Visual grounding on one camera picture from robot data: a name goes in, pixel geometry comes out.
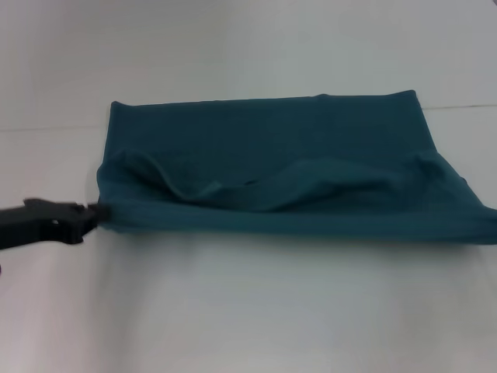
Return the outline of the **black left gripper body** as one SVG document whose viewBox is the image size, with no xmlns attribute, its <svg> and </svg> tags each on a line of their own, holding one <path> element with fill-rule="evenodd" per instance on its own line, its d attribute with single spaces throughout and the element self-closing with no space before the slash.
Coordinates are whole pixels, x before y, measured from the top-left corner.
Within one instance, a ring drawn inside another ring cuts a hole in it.
<svg viewBox="0 0 497 373">
<path fill-rule="evenodd" d="M 73 243 L 76 213 L 58 202 L 26 199 L 22 206 L 1 209 L 1 250 L 37 242 Z"/>
</svg>

